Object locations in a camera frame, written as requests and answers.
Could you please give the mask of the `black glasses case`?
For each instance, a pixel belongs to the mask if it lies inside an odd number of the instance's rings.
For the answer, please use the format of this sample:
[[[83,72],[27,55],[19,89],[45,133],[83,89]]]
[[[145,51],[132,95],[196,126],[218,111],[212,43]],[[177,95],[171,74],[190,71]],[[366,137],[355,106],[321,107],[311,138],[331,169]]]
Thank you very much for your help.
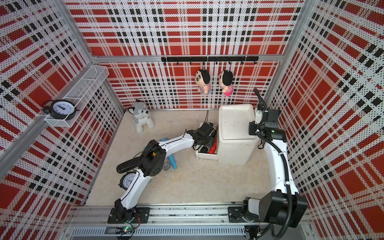
[[[140,161],[140,157],[136,157],[131,160],[125,161],[116,167],[116,171],[119,174],[131,171],[138,167],[139,161]]]

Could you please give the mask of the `red rhinestone microphone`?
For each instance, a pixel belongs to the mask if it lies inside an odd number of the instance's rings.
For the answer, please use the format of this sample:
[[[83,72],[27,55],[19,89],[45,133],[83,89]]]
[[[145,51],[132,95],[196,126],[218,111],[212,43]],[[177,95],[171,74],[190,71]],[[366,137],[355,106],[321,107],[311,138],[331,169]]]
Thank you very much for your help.
[[[214,139],[214,142],[213,142],[211,148],[209,149],[208,153],[209,154],[215,154],[216,150],[217,150],[217,139]]]

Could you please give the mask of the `white bottom drawer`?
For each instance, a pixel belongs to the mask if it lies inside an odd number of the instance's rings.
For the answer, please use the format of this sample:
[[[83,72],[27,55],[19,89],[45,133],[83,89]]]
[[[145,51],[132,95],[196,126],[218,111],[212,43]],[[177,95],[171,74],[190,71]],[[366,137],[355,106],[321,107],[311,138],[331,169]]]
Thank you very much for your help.
[[[219,154],[218,154],[218,143],[217,143],[217,127],[218,125],[214,125],[212,123],[209,123],[209,125],[213,128],[213,131],[211,132],[211,137],[213,137],[213,140],[208,146],[202,146],[199,148],[196,153],[197,159],[205,159],[205,160],[219,160]]]

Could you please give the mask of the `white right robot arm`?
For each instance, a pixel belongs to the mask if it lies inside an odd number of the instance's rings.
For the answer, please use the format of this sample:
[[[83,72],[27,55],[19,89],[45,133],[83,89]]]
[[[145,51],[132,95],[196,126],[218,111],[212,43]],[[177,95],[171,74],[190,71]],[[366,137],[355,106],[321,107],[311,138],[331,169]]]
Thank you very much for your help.
[[[287,137],[279,128],[279,110],[257,110],[249,124],[249,134],[260,138],[269,163],[271,190],[263,198],[246,198],[242,219],[295,228],[308,208],[294,183],[287,153]]]

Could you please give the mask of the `blue microphone from drawer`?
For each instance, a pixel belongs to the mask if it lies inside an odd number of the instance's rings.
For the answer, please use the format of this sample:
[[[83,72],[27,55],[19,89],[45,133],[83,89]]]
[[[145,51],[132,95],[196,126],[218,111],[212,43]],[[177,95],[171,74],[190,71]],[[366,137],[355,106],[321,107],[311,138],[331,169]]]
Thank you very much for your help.
[[[174,170],[176,170],[177,169],[177,163],[176,163],[174,155],[170,154],[170,149],[172,149],[172,148],[169,147],[169,144],[167,143],[168,140],[169,140],[168,138],[161,139],[160,147],[166,150],[166,153],[167,153],[166,158],[168,158],[170,160],[170,162],[172,164],[172,168]]]

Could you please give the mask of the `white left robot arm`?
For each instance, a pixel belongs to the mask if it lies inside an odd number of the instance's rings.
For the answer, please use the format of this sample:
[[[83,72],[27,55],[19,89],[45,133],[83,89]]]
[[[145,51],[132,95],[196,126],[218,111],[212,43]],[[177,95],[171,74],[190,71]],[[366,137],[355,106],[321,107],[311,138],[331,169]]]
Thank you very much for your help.
[[[119,174],[135,174],[126,192],[115,201],[108,223],[123,224],[136,217],[138,200],[149,181],[163,170],[165,159],[184,149],[208,146],[215,138],[214,125],[202,123],[196,130],[185,131],[179,137],[158,142],[151,140],[133,159],[117,166]]]

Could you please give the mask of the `silver rhinestone microphone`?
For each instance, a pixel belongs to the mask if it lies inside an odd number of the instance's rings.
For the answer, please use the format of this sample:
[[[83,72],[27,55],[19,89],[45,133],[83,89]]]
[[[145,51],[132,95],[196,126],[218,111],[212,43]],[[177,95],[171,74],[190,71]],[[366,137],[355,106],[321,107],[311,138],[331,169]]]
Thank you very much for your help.
[[[172,167],[172,164],[168,158],[165,159],[163,164],[163,171],[169,171]]]

